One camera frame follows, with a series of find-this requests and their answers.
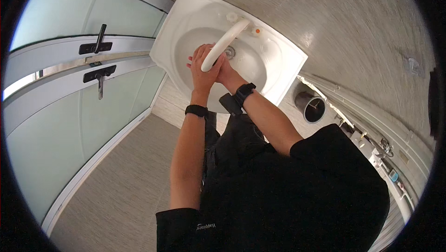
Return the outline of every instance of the white sink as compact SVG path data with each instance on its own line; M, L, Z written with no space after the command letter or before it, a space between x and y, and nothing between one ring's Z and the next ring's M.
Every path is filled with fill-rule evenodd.
M278 105L308 56L264 22L223 0L176 0L153 44L151 58L190 99L193 84L186 67L187 57L201 44L220 40L233 25L226 19L231 12L248 19L251 24L230 43L236 54L229 63L245 80L253 82L262 95ZM260 33L254 36L253 29L259 29ZM221 84L215 84L208 109L227 113L219 103L219 98L227 92Z

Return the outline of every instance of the person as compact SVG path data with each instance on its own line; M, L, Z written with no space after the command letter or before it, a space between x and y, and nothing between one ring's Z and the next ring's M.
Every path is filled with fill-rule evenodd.
M248 84L213 45L191 63L190 104L205 108L215 82ZM215 114L188 112L172 158L170 210L156 213L158 251L367 251L389 210L386 183L335 124L304 139L256 90L225 132Z

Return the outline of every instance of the faucet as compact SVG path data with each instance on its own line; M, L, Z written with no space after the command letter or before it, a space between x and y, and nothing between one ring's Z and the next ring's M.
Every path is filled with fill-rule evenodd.
M229 46L229 44L237 37L243 29L248 26L250 23L249 20L243 19L234 24L226 33L221 37L221 39L215 44L215 46L211 49L209 54L203 61L201 65L201 70L203 72L209 71L214 65L217 58L219 58L220 54L224 52L224 50Z

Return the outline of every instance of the watch strap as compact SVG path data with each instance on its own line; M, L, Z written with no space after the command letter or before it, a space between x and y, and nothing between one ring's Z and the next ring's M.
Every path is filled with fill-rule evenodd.
M234 94L234 99L237 101L240 107L243 107L245 99L252 94L254 88L256 88L256 85L251 82L247 85L242 85L237 89L236 93Z
M184 114L192 113L194 115L198 115L199 117L207 117L209 111L207 108L200 105L189 105L186 107Z

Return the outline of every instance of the black shirt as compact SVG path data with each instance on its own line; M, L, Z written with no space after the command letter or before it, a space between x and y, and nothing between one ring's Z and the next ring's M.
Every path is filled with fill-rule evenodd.
M291 157L262 153L206 185L200 211L158 212L158 251L367 251L389 209L386 183L335 124Z

